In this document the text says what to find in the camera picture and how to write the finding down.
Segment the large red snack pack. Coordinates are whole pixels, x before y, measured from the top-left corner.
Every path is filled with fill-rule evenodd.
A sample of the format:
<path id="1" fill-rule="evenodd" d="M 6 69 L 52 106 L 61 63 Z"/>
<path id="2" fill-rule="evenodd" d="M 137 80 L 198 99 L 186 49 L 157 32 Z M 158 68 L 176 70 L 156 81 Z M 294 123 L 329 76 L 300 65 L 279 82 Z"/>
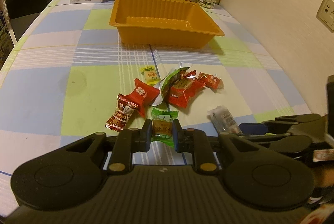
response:
<path id="1" fill-rule="evenodd" d="M 166 96 L 168 104 L 179 108 L 187 108 L 190 100 L 196 96 L 205 86 L 204 82 L 196 77 L 196 70 L 192 70 L 181 75 L 169 89 Z"/>

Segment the checkered tablecloth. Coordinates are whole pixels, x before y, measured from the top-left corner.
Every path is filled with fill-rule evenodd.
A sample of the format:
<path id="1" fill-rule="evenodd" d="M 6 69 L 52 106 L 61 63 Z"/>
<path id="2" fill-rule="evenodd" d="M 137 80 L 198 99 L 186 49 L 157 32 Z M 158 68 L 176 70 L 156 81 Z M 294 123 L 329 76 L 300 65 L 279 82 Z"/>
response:
<path id="1" fill-rule="evenodd" d="M 237 123 L 308 113 L 309 107 L 264 47 L 223 8 L 207 14 L 224 31 L 201 49 L 119 42 L 109 24 L 112 2 L 52 0 L 1 69 L 1 215 L 17 208 L 10 178 L 22 163 L 83 136 L 105 131 L 117 95 L 134 89 L 141 69 L 164 77 L 179 63 L 218 76 L 223 89 L 203 89 L 178 118 L 184 127 L 216 133 L 207 112 L 219 105 Z"/>

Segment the red double-happiness candy pack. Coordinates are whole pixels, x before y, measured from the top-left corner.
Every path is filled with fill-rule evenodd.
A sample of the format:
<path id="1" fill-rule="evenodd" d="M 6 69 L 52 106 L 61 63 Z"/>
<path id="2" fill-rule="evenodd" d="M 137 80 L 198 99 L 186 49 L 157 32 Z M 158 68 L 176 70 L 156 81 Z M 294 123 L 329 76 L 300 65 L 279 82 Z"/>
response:
<path id="1" fill-rule="evenodd" d="M 160 90 L 144 83 L 138 78 L 136 78 L 134 82 L 135 89 L 129 95 L 125 95 L 125 98 L 137 104 L 138 113 L 145 118 L 145 107 L 155 100 L 160 94 Z"/>

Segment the single wall socket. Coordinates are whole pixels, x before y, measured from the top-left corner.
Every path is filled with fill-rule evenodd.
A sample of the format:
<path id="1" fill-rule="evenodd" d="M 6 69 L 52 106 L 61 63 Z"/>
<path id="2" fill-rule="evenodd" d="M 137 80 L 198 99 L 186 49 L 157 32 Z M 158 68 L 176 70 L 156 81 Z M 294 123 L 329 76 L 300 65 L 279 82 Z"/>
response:
<path id="1" fill-rule="evenodd" d="M 334 2 L 332 0 L 322 0 L 316 17 L 329 29 L 334 31 Z"/>

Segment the green white snack bag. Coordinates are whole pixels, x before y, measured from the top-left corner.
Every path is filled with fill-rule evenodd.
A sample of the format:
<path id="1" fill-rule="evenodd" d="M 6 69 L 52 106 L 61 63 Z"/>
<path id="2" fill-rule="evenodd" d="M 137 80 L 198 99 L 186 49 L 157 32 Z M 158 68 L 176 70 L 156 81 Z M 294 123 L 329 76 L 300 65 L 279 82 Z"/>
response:
<path id="1" fill-rule="evenodd" d="M 168 91 L 170 90 L 171 86 L 181 79 L 181 75 L 183 75 L 190 67 L 192 66 L 191 63 L 186 62 L 180 62 L 178 66 L 172 68 L 168 75 L 160 80 L 157 84 L 155 84 L 153 87 L 157 88 L 160 93 L 158 96 L 154 99 L 154 101 L 151 103 L 152 106 L 158 106 L 160 105 L 165 97 L 168 94 Z"/>

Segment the small red candy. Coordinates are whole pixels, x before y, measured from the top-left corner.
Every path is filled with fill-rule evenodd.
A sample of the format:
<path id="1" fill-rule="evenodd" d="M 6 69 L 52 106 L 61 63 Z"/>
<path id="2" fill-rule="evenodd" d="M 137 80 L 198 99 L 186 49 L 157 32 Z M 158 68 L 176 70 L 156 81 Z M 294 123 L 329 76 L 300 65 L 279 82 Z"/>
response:
<path id="1" fill-rule="evenodd" d="M 206 87 L 213 90 L 223 89 L 224 87 L 223 81 L 215 75 L 200 72 L 198 79 L 203 82 Z"/>

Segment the clear snack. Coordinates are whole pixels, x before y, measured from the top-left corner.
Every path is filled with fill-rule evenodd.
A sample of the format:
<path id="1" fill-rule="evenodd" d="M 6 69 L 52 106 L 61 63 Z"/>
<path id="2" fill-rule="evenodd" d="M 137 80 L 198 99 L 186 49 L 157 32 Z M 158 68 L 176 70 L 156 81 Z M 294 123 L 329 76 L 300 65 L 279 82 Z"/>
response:
<path id="1" fill-rule="evenodd" d="M 227 134 L 240 135 L 242 133 L 234 117 L 225 106 L 217 106 L 208 111 L 207 115 L 218 134 L 225 132 Z"/>

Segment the orange plastic tray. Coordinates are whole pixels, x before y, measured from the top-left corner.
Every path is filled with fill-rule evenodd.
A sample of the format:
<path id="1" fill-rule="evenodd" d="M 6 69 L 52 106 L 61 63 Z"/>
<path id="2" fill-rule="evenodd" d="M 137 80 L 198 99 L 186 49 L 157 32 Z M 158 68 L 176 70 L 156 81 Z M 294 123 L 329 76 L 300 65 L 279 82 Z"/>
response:
<path id="1" fill-rule="evenodd" d="M 200 49 L 224 35 L 203 8 L 184 0 L 115 0 L 109 25 L 127 45 Z"/>

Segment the yellow green candy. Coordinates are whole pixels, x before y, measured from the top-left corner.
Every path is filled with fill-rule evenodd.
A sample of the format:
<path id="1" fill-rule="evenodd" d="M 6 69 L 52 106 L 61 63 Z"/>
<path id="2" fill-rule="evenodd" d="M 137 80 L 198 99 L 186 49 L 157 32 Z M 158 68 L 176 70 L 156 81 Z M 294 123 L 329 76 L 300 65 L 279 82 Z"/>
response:
<path id="1" fill-rule="evenodd" d="M 145 82 L 148 85 L 155 85 L 160 81 L 160 77 L 158 75 L 158 72 L 156 70 L 156 67 L 153 65 L 142 67 L 140 69 L 141 74 L 144 76 Z"/>

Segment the dark red candy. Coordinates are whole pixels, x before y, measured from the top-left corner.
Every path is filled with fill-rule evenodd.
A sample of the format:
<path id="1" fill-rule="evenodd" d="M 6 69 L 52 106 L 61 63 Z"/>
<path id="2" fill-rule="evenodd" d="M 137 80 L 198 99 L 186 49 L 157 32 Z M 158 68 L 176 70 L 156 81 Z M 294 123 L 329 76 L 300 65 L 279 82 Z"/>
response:
<path id="1" fill-rule="evenodd" d="M 105 123 L 105 127 L 113 131 L 123 131 L 132 116 L 133 112 L 139 107 L 137 103 L 128 97 L 117 95 L 117 105 L 113 115 Z"/>

